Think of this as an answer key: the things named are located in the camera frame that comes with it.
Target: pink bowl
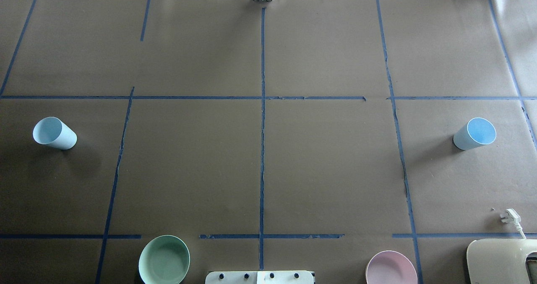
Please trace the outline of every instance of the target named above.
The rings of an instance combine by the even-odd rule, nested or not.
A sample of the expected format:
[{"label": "pink bowl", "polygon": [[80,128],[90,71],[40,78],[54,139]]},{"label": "pink bowl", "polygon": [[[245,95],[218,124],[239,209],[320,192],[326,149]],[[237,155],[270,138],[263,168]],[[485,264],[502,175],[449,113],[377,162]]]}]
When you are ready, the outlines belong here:
[{"label": "pink bowl", "polygon": [[383,251],[374,255],[366,267],[368,284],[417,284],[414,265],[396,251]]}]

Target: bowl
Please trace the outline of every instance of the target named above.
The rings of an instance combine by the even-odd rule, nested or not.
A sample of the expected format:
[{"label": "bowl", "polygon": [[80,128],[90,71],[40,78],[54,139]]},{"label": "bowl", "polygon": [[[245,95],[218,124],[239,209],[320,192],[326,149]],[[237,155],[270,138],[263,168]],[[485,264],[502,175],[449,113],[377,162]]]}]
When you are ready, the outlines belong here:
[{"label": "bowl", "polygon": [[179,284],[190,267],[186,244],[169,234],[156,237],[143,249],[138,271],[145,284]]},{"label": "bowl", "polygon": [[366,267],[368,284],[417,284],[416,269],[410,260],[396,251],[374,255]]}]

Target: white power plug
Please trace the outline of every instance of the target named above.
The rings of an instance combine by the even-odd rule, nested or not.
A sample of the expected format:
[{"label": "white power plug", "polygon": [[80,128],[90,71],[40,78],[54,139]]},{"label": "white power plug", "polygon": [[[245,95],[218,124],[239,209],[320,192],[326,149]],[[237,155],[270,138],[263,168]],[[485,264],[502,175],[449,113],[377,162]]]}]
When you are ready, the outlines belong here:
[{"label": "white power plug", "polygon": [[502,219],[503,223],[512,223],[522,236],[522,239],[526,238],[524,231],[522,231],[522,226],[520,225],[520,215],[518,215],[516,210],[508,208],[505,210],[505,214],[500,214],[500,218]]}]

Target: blue cup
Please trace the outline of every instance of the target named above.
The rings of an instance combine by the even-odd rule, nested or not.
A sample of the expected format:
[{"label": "blue cup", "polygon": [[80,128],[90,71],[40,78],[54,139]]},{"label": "blue cup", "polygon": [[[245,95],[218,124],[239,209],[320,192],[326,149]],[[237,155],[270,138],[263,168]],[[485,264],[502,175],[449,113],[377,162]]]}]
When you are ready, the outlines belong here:
[{"label": "blue cup", "polygon": [[453,136],[453,143],[461,150],[470,150],[488,145],[496,139],[496,129],[488,120],[472,118]]}]

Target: green bowl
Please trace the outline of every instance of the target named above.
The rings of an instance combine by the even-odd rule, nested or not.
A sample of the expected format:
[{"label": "green bowl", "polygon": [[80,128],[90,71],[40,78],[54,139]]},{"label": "green bowl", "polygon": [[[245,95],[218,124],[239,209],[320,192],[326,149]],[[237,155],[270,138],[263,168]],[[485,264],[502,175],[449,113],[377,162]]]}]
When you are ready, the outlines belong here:
[{"label": "green bowl", "polygon": [[190,252],[186,244],[169,234],[151,240],[138,261],[145,284],[179,284],[189,267]]}]

